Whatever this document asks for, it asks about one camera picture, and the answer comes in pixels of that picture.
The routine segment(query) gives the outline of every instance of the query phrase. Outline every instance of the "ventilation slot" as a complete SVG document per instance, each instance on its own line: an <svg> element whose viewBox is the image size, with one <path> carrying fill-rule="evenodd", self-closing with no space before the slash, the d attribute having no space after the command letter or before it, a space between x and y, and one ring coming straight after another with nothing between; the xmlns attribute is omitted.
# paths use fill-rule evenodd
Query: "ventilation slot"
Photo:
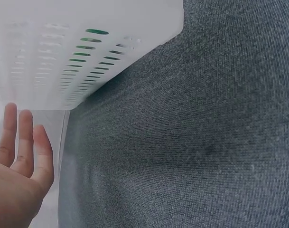
<svg viewBox="0 0 289 228"><path fill-rule="evenodd" d="M79 72L78 70L64 70L64 71Z"/></svg>
<svg viewBox="0 0 289 228"><path fill-rule="evenodd" d="M75 52L74 55L76 55L76 56L90 56L90 54L81 53L81 52Z"/></svg>
<svg viewBox="0 0 289 228"><path fill-rule="evenodd" d="M95 67L94 69L98 69L98 70L109 70L109 68L103 68L103 67Z"/></svg>
<svg viewBox="0 0 289 228"><path fill-rule="evenodd" d="M88 42L93 42L93 43L101 43L102 41L99 39L94 39L94 38L81 38L81 41L88 41Z"/></svg>
<svg viewBox="0 0 289 228"><path fill-rule="evenodd" d="M120 51L110 51L110 53L118 54L118 55L124 55L123 52Z"/></svg>
<svg viewBox="0 0 289 228"><path fill-rule="evenodd" d="M106 31L96 30L96 29L87 29L86 32L100 34L100 35L108 35L109 33Z"/></svg>
<svg viewBox="0 0 289 228"><path fill-rule="evenodd" d="M95 49L96 49L96 48L94 48L94 47L90 47L90 46L80 46L80 45L76 46L76 48L82 48L82 49L88 49L88 50L95 50Z"/></svg>
<svg viewBox="0 0 289 228"><path fill-rule="evenodd" d="M114 63L106 63L106 62L101 62L101 63L99 63L99 64L102 64L102 65L110 65L110 66L115 65Z"/></svg>
<svg viewBox="0 0 289 228"><path fill-rule="evenodd" d="M81 65L67 65L68 67L82 67Z"/></svg>
<svg viewBox="0 0 289 228"><path fill-rule="evenodd" d="M75 59L75 58L71 58L69 61L73 61L73 62L86 62L86 60L84 60L84 59Z"/></svg>
<svg viewBox="0 0 289 228"><path fill-rule="evenodd" d="M95 71L91 72L91 74L104 75L104 73L102 73L102 72L95 72Z"/></svg>
<svg viewBox="0 0 289 228"><path fill-rule="evenodd" d="M110 60L120 60L119 58L114 58L114 57L110 57L110 56L106 56L104 58L105 59L110 59Z"/></svg>

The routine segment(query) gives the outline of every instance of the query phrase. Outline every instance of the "textured fabric surface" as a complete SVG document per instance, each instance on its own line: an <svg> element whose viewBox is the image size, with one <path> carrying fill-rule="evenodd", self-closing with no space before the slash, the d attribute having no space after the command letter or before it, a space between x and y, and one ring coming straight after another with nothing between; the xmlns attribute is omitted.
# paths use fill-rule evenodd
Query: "textured fabric surface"
<svg viewBox="0 0 289 228"><path fill-rule="evenodd" d="M71 112L60 228L289 228L289 0L184 7Z"/></svg>

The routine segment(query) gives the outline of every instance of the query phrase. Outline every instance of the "white plastic panel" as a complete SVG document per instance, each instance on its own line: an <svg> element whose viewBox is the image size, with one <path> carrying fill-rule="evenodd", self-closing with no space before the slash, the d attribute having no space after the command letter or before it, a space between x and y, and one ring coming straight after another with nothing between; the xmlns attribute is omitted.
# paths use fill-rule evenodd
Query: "white plastic panel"
<svg viewBox="0 0 289 228"><path fill-rule="evenodd" d="M0 0L0 100L73 109L182 27L182 0Z"/></svg>

